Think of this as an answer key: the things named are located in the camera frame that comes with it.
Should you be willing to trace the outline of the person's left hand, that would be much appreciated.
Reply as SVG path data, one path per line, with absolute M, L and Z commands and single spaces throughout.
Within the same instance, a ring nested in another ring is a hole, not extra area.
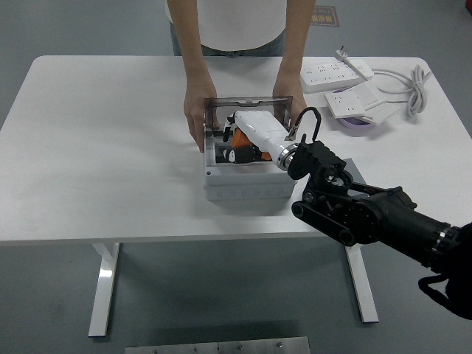
M 291 128 L 302 111 L 307 107 L 305 97 L 301 87 L 299 74 L 283 74 L 277 75 L 272 94 L 274 97 L 292 97 L 290 123 Z

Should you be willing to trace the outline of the person's right hand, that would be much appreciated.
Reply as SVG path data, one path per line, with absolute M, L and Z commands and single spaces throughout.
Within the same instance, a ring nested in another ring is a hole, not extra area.
M 201 153 L 204 152 L 205 99 L 217 97 L 217 91 L 211 76 L 206 74 L 190 75 L 184 98 L 184 115 L 190 136 Z

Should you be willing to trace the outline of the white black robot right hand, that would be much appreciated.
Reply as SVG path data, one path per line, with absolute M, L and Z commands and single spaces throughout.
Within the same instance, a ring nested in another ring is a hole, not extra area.
M 223 164 L 273 162 L 287 170 L 297 144 L 269 111 L 236 111 L 226 118 L 222 140 L 215 144 L 215 161 Z

